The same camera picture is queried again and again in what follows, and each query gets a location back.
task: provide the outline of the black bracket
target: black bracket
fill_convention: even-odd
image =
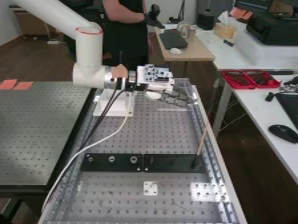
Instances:
[[[88,172],[141,172],[143,154],[88,153],[82,171]]]
[[[203,157],[193,167],[193,154],[107,154],[88,153],[84,172],[204,173]]]
[[[144,155],[144,171],[148,173],[204,173],[203,158],[192,167],[195,155],[192,154],[147,154]]]

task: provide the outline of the black cable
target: black cable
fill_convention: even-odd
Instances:
[[[78,151],[80,151],[86,147],[87,142],[90,141],[90,139],[91,139],[92,135],[95,134],[95,131],[96,131],[100,123],[103,122],[103,120],[106,118],[106,115],[107,115],[108,110],[111,108],[110,105],[111,105],[111,103],[114,101],[114,97],[115,97],[116,92],[118,92],[118,89],[115,88],[115,91],[114,91],[114,94],[111,96],[110,102],[108,102],[108,104],[106,106],[106,109],[103,110],[103,113],[102,113],[102,115],[100,115],[100,117],[99,117],[99,119],[96,121],[95,127],[92,128],[92,130],[91,130],[91,132],[90,132],[90,134],[88,134],[88,136],[87,136],[87,138],[86,138],[86,140],[84,140],[84,142],[82,144],[82,147],[80,147],[80,149]]]
[[[104,120],[104,118],[106,118],[106,116],[107,116],[107,114],[108,114],[108,112],[110,112],[110,109],[111,109],[111,107],[114,106],[115,101],[118,100],[119,96],[120,96],[124,92],[126,92],[126,90],[123,90],[123,91],[116,95],[116,97],[114,98],[114,95],[115,95],[115,93],[116,93],[116,90],[115,90],[115,93],[114,93],[114,95],[112,95],[112,97],[111,97],[110,103],[108,103],[107,106],[106,106],[106,110],[103,111],[102,116],[100,116],[100,118],[99,118],[99,120],[98,120],[98,122],[96,122],[96,124],[95,124],[95,127],[92,128],[92,130],[91,130],[91,132],[90,132],[90,135],[88,135],[88,137],[86,138],[84,144],[82,145],[82,147],[80,147],[80,149],[79,149],[79,152],[80,152],[80,151],[83,150],[83,148],[86,147],[86,144],[87,144],[87,142],[90,141],[92,135],[95,134],[95,131],[96,131],[96,129],[99,128],[99,126],[100,126],[100,124],[102,124],[102,122],[103,122],[103,120]]]

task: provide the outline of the keyboard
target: keyboard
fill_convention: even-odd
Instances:
[[[279,93],[276,97],[298,129],[298,95]]]
[[[165,31],[160,34],[160,38],[167,50],[172,48],[184,49],[188,47],[188,42],[179,31]]]

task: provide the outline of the cardboard box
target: cardboard box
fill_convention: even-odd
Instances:
[[[235,39],[236,29],[237,28],[233,25],[227,26],[223,23],[217,23],[213,31],[223,39]]]

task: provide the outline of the white desk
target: white desk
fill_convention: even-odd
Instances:
[[[239,27],[239,30],[244,30],[245,24],[235,21],[235,25]],[[263,69],[263,70],[297,70],[296,67],[279,67],[275,66],[256,66],[245,59],[243,54],[239,52],[236,47],[231,47],[224,43],[224,40],[213,33],[213,31],[197,31],[197,37],[204,42],[208,49],[212,51],[216,56],[213,61],[217,70],[244,70],[244,69]],[[290,80],[294,76],[275,76],[280,80]],[[273,89],[256,89],[256,90],[235,90],[231,88],[229,84],[225,82],[221,101],[217,109],[216,120],[213,123],[213,132],[215,135],[219,135],[223,120],[225,117],[227,108],[231,101],[232,92],[239,98],[240,103],[243,104],[256,126],[259,127],[268,143],[271,144],[280,160],[283,161],[293,179],[298,184],[298,145],[288,143],[283,139],[277,138],[271,134],[268,128],[275,124],[283,124],[293,128],[293,122],[289,119],[288,114],[285,113],[277,99],[273,102],[268,103],[265,98],[269,92],[279,90]]]
[[[247,29],[247,25],[232,19],[233,25],[237,26],[239,31]],[[276,66],[257,66],[255,65],[240,53],[237,47],[231,47],[224,43],[221,39],[212,31],[203,29],[197,30],[197,37],[204,42],[205,46],[216,56],[215,65],[219,70],[233,70],[233,69],[264,69],[264,70],[298,70],[298,64],[296,67],[281,67]]]
[[[275,76],[277,80],[284,81],[292,80],[293,77],[294,76]],[[268,93],[277,93],[279,89],[233,89],[232,91],[298,184],[298,145],[276,137],[268,130],[272,125],[283,124],[298,132],[279,100],[275,98],[272,102],[265,101]]]

